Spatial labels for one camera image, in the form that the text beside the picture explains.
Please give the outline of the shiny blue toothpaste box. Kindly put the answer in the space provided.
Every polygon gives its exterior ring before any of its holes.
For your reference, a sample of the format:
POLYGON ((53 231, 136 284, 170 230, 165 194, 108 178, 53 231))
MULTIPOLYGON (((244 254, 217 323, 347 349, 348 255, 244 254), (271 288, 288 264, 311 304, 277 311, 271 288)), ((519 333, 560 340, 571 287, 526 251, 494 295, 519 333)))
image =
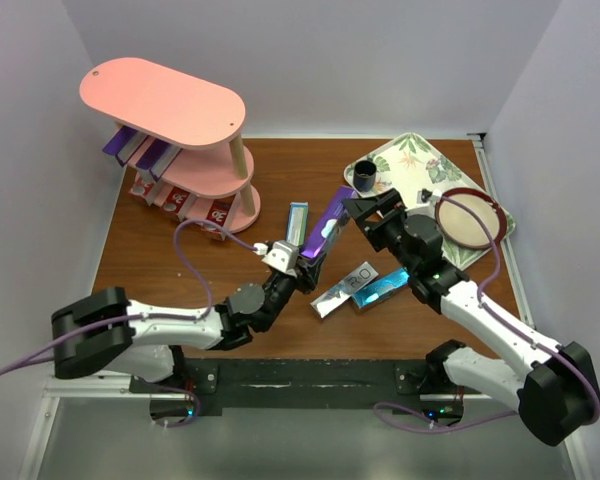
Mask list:
POLYGON ((408 285, 409 274, 400 268, 387 274, 354 293, 351 297, 358 313, 372 309, 395 296, 408 285))

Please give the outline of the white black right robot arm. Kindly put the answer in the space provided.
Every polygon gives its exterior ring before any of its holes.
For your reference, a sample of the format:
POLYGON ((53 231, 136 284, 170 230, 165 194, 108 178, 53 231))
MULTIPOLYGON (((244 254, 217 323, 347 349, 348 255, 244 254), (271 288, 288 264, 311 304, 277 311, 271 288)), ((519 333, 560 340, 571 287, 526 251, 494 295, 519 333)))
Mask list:
POLYGON ((549 446, 599 420, 600 389, 589 352, 535 331, 491 300, 483 285, 444 258, 442 232, 427 212, 406 209, 394 189, 346 199, 343 206, 374 250, 388 250, 399 262, 421 303, 497 355, 487 358, 459 342, 441 345, 425 369, 432 390, 462 386, 485 394, 549 446))

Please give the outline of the blue green toothpaste box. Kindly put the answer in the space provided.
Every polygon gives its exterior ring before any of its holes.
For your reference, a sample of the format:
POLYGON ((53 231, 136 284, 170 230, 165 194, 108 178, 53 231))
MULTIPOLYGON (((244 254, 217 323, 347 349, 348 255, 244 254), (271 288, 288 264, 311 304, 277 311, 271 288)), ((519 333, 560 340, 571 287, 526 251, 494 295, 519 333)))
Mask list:
POLYGON ((292 202, 286 229, 286 241, 295 246, 304 244, 309 214, 307 202, 292 202))

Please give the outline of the red silver toothpaste box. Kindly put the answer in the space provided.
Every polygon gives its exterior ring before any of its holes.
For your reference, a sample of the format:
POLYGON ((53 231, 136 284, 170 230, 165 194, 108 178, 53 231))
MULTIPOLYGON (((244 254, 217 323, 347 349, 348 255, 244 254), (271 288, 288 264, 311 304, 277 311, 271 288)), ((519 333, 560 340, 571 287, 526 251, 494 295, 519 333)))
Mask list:
POLYGON ((161 211, 172 220, 182 222, 196 200, 195 194, 173 186, 162 203, 161 211))

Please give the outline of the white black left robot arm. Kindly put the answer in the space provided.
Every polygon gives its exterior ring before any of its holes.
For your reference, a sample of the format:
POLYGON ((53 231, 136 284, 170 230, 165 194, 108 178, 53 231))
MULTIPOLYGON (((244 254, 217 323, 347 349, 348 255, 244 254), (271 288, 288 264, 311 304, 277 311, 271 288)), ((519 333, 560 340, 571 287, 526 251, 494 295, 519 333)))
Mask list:
POLYGON ((56 311, 51 317, 55 377, 73 380, 102 370, 180 390, 187 368, 174 349, 228 351, 268 331, 292 295, 313 292, 320 273, 303 266, 292 275, 273 269, 262 284, 245 283, 209 308, 155 307, 110 287, 56 311))

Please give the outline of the red 3D toothpaste box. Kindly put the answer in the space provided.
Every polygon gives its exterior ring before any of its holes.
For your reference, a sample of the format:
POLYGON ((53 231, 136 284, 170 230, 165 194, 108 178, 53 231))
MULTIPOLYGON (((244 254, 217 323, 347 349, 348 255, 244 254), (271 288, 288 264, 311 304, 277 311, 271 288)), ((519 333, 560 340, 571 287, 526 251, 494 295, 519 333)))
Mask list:
POLYGON ((207 213, 206 220, 212 222, 202 226, 203 232, 210 238, 224 241, 226 234, 218 226, 228 229, 237 212, 238 204, 235 196, 215 199, 207 213))

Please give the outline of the purple toothpaste box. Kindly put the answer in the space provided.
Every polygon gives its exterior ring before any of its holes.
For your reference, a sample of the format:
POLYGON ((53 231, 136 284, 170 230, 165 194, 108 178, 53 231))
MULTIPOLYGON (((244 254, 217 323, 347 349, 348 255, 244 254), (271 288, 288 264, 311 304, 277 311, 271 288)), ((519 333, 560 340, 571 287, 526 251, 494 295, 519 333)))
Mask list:
POLYGON ((180 152, 180 147, 155 139, 135 164, 137 173, 145 182, 157 182, 180 152))
POLYGON ((125 166, 131 156, 144 143, 147 135, 129 126, 122 126, 102 148, 102 152, 125 166))

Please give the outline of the silver R&O sensitive toothpaste box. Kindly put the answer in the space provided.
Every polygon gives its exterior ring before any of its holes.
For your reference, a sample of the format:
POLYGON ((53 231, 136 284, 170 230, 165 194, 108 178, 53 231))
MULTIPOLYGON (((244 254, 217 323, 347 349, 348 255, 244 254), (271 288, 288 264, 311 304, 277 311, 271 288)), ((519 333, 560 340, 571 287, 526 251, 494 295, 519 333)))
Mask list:
POLYGON ((351 187, 340 186, 319 221, 311 231, 300 255, 308 261, 316 261, 322 254, 328 254, 349 220, 343 201, 356 199, 357 192, 351 187))

